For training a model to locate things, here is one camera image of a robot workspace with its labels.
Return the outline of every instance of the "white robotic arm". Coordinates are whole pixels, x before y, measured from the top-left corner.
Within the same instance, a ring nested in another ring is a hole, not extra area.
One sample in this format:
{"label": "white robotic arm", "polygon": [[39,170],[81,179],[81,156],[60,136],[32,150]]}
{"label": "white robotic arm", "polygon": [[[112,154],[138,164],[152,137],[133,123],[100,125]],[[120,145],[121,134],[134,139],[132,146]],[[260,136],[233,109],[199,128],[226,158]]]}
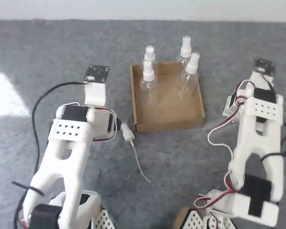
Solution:
{"label": "white robotic arm", "polygon": [[[284,162],[280,152],[281,126],[283,124],[283,97],[275,93],[272,80],[275,65],[263,59],[255,61],[250,83],[244,90],[228,97],[224,115],[237,110],[238,96],[244,102],[235,120],[239,120],[237,145],[229,164],[233,193],[225,195],[210,207],[217,215],[227,213],[259,224],[274,227],[278,218],[278,202],[283,195]],[[258,154],[267,178],[245,175],[245,164],[251,154]],[[222,194],[212,190],[211,202]]]}
{"label": "white robotic arm", "polygon": [[[46,205],[39,193],[28,190],[23,216],[30,229],[94,228],[94,220],[104,212],[96,192],[83,192],[82,176],[92,142],[110,140],[118,129],[116,114],[103,107],[108,73],[109,67],[90,66],[85,77],[85,106],[66,104],[57,109],[44,157],[30,187],[45,193],[63,178],[65,192]],[[68,150],[71,154],[65,159]],[[112,222],[108,228],[114,228]]]}

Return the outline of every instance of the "white wall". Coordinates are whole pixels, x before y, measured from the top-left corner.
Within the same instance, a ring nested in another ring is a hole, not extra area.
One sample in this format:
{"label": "white wall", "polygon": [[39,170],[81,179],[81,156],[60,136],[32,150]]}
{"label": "white wall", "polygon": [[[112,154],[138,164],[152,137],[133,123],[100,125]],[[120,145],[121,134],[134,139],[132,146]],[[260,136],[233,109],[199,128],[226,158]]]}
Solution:
{"label": "white wall", "polygon": [[0,19],[286,21],[286,0],[0,0]]}

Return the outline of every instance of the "spray pump cap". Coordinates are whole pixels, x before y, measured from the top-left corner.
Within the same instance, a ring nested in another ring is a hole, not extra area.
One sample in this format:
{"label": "spray pump cap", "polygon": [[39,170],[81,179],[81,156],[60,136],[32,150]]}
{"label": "spray pump cap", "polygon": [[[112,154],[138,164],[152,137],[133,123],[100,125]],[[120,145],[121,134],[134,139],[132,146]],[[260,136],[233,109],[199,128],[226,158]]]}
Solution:
{"label": "spray pump cap", "polygon": [[189,58],[192,53],[192,47],[191,47],[191,37],[190,36],[184,36],[182,38],[182,47],[180,50],[180,55],[183,58]]}
{"label": "spray pump cap", "polygon": [[152,63],[155,61],[155,54],[154,54],[154,47],[152,45],[148,45],[145,48],[145,55],[144,55],[144,60],[147,61],[152,61]]}
{"label": "spray pump cap", "polygon": [[155,78],[154,77],[153,64],[151,61],[144,61],[143,78],[145,81],[153,81]]}
{"label": "spray pump cap", "polygon": [[185,70],[189,74],[195,74],[198,68],[200,54],[199,53],[192,53],[189,63],[187,64]]}

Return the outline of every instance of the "open cardboard box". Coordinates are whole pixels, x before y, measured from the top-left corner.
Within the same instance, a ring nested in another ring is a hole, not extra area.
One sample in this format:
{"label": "open cardboard box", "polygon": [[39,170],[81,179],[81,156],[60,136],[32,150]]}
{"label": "open cardboard box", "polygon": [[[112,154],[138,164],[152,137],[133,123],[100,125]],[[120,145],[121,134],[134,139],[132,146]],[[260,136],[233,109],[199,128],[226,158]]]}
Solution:
{"label": "open cardboard box", "polygon": [[181,100],[176,93],[176,84],[180,80],[183,67],[179,62],[159,63],[157,72],[157,105],[141,105],[143,95],[140,82],[143,78],[143,66],[130,66],[133,96],[133,116],[137,132],[176,130],[195,128],[202,125],[205,115],[200,87],[192,97]]}

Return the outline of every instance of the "gray carpet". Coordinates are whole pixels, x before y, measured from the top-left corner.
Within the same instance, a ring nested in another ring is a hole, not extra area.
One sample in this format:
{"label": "gray carpet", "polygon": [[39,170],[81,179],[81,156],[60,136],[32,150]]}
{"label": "gray carpet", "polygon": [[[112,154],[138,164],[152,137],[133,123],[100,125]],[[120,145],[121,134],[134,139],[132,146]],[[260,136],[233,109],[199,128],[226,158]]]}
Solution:
{"label": "gray carpet", "polygon": [[[57,83],[82,80],[91,63],[109,65],[107,107],[133,123],[129,63],[141,62],[148,44],[155,45],[159,61],[173,60],[183,35],[193,38],[193,50],[201,54],[205,127],[136,136],[135,145],[151,184],[140,175],[133,151],[121,134],[91,147],[84,188],[101,194],[118,229],[169,228],[181,207],[191,205],[197,193],[223,188],[230,155],[225,148],[209,145],[206,133],[222,119],[228,94],[250,76],[253,58],[276,61],[276,91],[285,97],[286,121],[286,24],[0,21],[0,82],[5,82],[0,84],[0,228],[12,227],[13,212],[23,193],[10,182],[28,184],[31,180],[36,146],[30,112],[37,98]],[[83,103],[81,86],[58,89],[40,104],[36,122],[42,152],[56,108],[73,101]],[[237,126],[230,125],[215,134],[214,140],[235,146],[236,134]],[[264,175],[257,157],[250,158],[247,171]],[[280,229],[286,229],[286,160],[284,186]],[[49,197],[61,190],[59,181]],[[264,228],[243,220],[236,223],[240,229]]]}

